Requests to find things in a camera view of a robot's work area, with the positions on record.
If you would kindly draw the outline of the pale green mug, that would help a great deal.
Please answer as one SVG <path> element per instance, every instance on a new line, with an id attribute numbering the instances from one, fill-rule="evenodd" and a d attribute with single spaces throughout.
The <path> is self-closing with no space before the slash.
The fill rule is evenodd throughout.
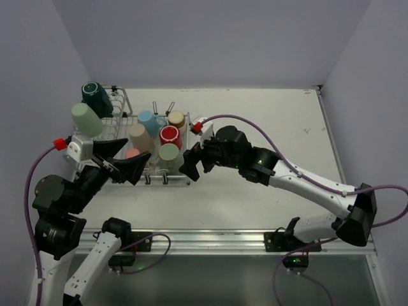
<path id="1" fill-rule="evenodd" d="M 160 147 L 159 168 L 161 170 L 178 172 L 183 162 L 182 153 L 176 145 L 167 143 Z"/>

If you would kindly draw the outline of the red mug black handle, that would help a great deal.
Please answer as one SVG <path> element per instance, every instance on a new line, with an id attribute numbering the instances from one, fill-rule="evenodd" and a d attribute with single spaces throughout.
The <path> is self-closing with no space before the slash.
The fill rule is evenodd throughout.
<path id="1" fill-rule="evenodd" d="M 182 137 L 180 131 L 175 126 L 165 126 L 159 132 L 161 145 L 174 144 L 179 150 L 182 150 Z"/>

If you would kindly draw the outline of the light blue mug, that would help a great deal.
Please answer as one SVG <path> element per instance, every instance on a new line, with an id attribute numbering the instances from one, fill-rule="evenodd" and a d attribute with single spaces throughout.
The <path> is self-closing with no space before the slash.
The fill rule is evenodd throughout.
<path id="1" fill-rule="evenodd" d="M 160 117 L 149 110 L 144 110 L 137 115 L 138 123 L 143 125 L 152 138 L 159 135 L 160 130 L 167 125 L 164 117 Z"/>

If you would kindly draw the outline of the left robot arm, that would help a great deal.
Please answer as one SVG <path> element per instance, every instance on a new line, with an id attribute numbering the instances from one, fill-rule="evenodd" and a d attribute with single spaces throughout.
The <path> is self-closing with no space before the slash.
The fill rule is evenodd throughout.
<path id="1" fill-rule="evenodd" d="M 55 140 L 46 150 L 47 153 L 64 150 L 66 159 L 79 165 L 81 171 L 74 180 L 47 175 L 36 184 L 33 209 L 39 219 L 35 225 L 31 224 L 29 210 L 24 210 L 36 263 L 30 305 L 83 305 L 110 258 L 135 245 L 130 223 L 111 217 L 103 223 L 85 262 L 68 277 L 87 222 L 78 215 L 108 180 L 135 185 L 151 157 L 146 151 L 129 159 L 116 159 L 115 155 L 127 142 L 126 138 L 94 141 L 84 135 L 73 135 Z"/>

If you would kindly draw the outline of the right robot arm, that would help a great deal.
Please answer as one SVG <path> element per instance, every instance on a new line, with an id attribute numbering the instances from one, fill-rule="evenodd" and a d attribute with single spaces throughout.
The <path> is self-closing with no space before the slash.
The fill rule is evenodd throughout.
<path id="1" fill-rule="evenodd" d="M 235 126 L 202 138 L 184 152 L 183 159 L 179 170 L 193 181 L 200 177 L 198 163 L 206 173 L 215 166 L 233 168 L 249 182 L 289 191 L 326 209 L 323 215 L 293 218 L 284 232 L 285 242 L 305 245 L 339 238 L 358 247 L 368 242 L 377 205 L 374 192 L 366 184 L 339 184 L 285 163 L 276 152 L 252 146 Z"/>

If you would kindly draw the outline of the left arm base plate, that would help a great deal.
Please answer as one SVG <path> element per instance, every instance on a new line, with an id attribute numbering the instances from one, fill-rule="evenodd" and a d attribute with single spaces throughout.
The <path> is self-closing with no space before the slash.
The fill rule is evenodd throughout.
<path id="1" fill-rule="evenodd" d="M 125 234 L 119 252 L 150 252 L 152 245 L 151 231 L 130 231 Z"/>

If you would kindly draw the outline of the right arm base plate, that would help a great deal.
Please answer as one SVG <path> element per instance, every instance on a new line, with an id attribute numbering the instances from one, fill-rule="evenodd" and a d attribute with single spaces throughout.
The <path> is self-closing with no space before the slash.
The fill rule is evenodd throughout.
<path id="1" fill-rule="evenodd" d="M 266 252 L 290 252 L 307 245 L 295 237 L 286 236 L 283 231 L 264 232 L 263 238 Z"/>

